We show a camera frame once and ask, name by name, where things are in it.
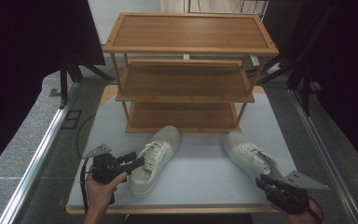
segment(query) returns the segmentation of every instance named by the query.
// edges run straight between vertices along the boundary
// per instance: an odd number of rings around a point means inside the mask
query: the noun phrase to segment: shoelace
[[[168,143],[158,139],[150,144],[147,144],[145,148],[140,152],[140,155],[145,154],[144,168],[146,170],[153,171],[155,165],[162,160],[162,157],[167,151],[167,148]]]
[[[249,160],[251,160],[264,175],[268,175],[270,173],[269,166],[264,163],[264,161],[257,156],[257,153],[261,154],[261,149],[259,149],[254,144],[243,144],[238,146],[238,150],[240,153],[244,154]]]

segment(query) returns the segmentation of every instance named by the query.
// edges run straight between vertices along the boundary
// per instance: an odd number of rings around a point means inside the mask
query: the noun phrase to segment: gray floor
[[[106,61],[107,66],[101,68],[112,75],[110,60]],[[75,96],[76,100],[71,108],[71,110],[82,111],[80,121],[73,130],[60,130],[16,223],[81,223],[84,218],[69,215],[64,210],[79,164],[76,134],[79,132],[80,124],[95,113],[104,86],[111,82],[93,75],[87,69],[82,69],[82,72],[85,78],[80,84],[80,91]],[[332,186],[296,111],[294,101],[284,86],[286,79],[287,77],[282,76],[262,85],[279,122],[283,137],[298,171]],[[0,216],[59,107],[60,97],[51,96],[51,92],[58,88],[58,74],[52,74],[45,79],[34,108],[0,158]],[[313,124],[324,140],[335,166],[358,205],[358,154],[356,150],[325,113],[315,96],[310,98],[310,113]],[[91,123],[92,119],[80,132],[79,148],[83,148],[86,144]],[[63,126],[70,127],[73,124],[72,121],[67,121]],[[325,223],[351,223],[334,189],[313,190],[310,195],[324,208]],[[255,224],[287,223],[284,216],[279,213],[252,214],[252,217]],[[123,223],[123,219],[121,216],[111,216],[105,223]]]

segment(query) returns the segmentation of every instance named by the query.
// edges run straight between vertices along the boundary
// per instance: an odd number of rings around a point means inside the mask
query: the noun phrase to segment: shoe rack shelf
[[[257,15],[144,13],[120,13],[103,52],[111,54],[116,100],[122,102],[129,133],[154,133],[166,125],[182,133],[238,131],[265,64],[250,83],[245,59],[278,54]],[[122,76],[117,53],[124,54]],[[241,55],[243,60],[129,59],[129,53]],[[238,114],[234,103],[242,103]]]

